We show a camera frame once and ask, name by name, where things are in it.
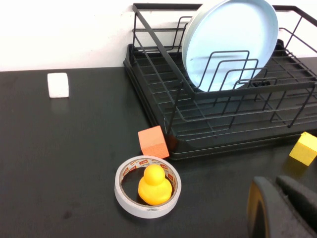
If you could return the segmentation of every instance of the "tape roll inner core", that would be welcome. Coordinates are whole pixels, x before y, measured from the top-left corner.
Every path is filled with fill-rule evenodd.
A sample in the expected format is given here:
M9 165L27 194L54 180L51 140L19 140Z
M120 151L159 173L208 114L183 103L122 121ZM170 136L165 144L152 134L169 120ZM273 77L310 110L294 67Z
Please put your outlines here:
M162 204L156 205L156 206L143 205L143 204L140 204L140 203L133 201L129 196L126 195L126 193L124 192L123 187L122 187L123 178L129 172L131 172L135 169L138 169L138 168L147 167L147 166L152 165L152 164L159 164L164 169L165 175L168 178L168 180L170 181L170 183L172 184L173 191L174 191L174 193L172 194L172 196L169 200L167 200L165 203L162 203ZM178 182L177 182L176 176L175 176L174 172L172 171L172 169L168 165L166 165L165 163L158 161L158 160L155 160L155 159L144 159L143 158L143 159L137 159L137 160L130 162L125 167L123 167L123 169L121 170L119 180L120 180L119 181L120 182L120 189L121 189L123 195L127 199L129 199L129 201L133 202L134 204L137 204L138 206L142 206L142 207L146 207L146 208L155 208L155 207L160 207L160 206L167 204L170 200L173 199L173 197L175 196L177 189L178 189Z

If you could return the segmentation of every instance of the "foam cube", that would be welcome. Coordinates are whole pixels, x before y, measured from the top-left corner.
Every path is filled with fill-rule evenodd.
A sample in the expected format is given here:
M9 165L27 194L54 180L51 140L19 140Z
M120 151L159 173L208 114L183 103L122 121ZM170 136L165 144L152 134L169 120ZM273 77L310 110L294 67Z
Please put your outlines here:
M310 165L317 156L317 137L304 132L295 144L289 156L304 165Z
M68 98L67 73L48 73L48 87L50 98Z
M138 132L140 147L144 155L152 155L164 159L169 157L167 145L160 126Z

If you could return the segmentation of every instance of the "white foam cube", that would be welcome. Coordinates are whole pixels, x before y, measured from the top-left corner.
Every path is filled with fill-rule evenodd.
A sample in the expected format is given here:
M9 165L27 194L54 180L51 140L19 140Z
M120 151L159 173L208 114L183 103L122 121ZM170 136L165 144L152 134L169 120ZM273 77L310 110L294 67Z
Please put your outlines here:
M48 87L50 98L68 98L67 73L48 73Z

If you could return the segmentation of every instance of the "dish rack tray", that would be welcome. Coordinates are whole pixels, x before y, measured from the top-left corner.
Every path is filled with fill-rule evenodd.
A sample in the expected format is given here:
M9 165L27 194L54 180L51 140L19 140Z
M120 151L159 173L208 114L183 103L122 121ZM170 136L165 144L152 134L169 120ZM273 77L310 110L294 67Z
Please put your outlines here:
M151 125L162 127L170 158L272 146L294 141L303 131L316 134L317 75L288 46L296 40L317 57L317 51L296 35L303 20L315 27L317 20L295 6L273 6L277 12L292 11L299 16L292 31L280 28L289 34L288 41L277 41L265 67L233 70L240 71L241 76L246 70L260 70L256 77L240 78L232 90L202 92L191 83L182 63L181 42L191 16L181 16L177 27L152 28L141 13L196 11L200 6L133 4L133 41L128 45L124 66ZM137 28L137 21L144 27ZM162 32L173 33L172 45L162 44L158 37ZM154 45L142 44L144 37L139 33L147 33ZM248 51L240 51L246 52L242 61L256 60L248 58ZM210 58L226 53L230 52L210 52Z

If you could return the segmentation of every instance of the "orange foam cube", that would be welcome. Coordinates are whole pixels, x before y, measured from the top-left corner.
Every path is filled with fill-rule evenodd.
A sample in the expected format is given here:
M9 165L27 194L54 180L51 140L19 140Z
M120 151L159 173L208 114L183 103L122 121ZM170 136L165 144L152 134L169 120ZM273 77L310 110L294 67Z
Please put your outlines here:
M169 157L161 127L155 126L138 132L142 153L164 159Z

